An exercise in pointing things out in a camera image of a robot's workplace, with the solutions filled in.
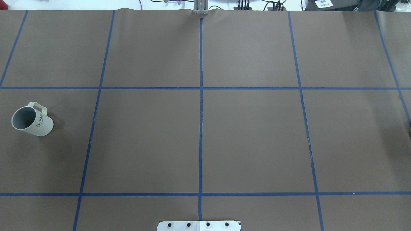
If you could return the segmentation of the aluminium frame post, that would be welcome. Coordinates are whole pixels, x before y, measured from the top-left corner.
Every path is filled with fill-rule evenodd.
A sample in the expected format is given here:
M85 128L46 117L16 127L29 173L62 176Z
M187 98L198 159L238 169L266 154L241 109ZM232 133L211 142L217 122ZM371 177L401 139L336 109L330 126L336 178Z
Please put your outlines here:
M193 1L193 14L194 15L207 15L209 13L208 0L194 0Z

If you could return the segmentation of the black label printer box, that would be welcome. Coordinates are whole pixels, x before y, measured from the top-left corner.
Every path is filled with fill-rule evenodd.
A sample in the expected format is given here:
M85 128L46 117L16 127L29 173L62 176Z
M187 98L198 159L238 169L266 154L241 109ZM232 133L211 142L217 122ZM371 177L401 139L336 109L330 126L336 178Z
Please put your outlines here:
M336 11L345 7L343 0L308 0L304 11Z

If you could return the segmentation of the white HOME mug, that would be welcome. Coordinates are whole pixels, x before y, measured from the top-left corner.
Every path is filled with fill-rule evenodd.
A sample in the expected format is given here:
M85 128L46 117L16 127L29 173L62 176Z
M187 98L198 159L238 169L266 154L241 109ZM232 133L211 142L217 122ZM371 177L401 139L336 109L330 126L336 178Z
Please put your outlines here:
M54 127L53 120L48 116L47 107L36 101L31 101L27 106L19 108L11 119L14 129L38 137L48 135Z

